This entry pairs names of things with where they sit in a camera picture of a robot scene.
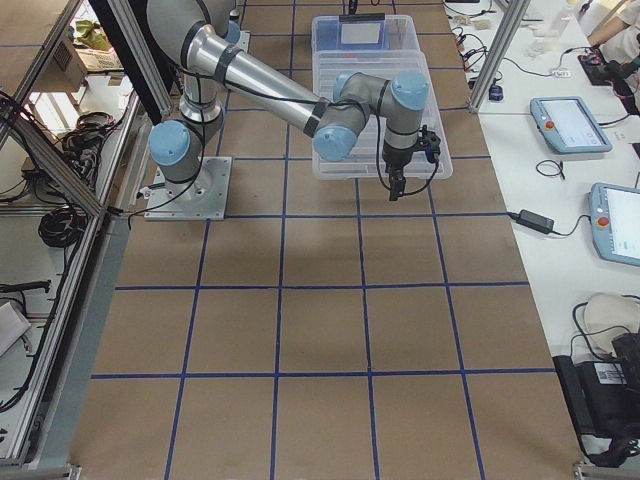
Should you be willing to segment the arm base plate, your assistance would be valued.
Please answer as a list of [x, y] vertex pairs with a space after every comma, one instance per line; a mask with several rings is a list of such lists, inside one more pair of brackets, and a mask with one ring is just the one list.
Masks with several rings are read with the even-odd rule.
[[241, 49], [242, 51], [248, 53], [249, 45], [250, 45], [250, 32], [245, 30], [240, 30], [237, 34], [237, 38], [235, 40], [235, 45]]
[[229, 183], [232, 169], [231, 157], [206, 156], [195, 183], [177, 200], [173, 197], [181, 193], [186, 185], [179, 188], [166, 183], [160, 168], [156, 169], [154, 182], [161, 183], [145, 195], [149, 221], [222, 221], [225, 217]]

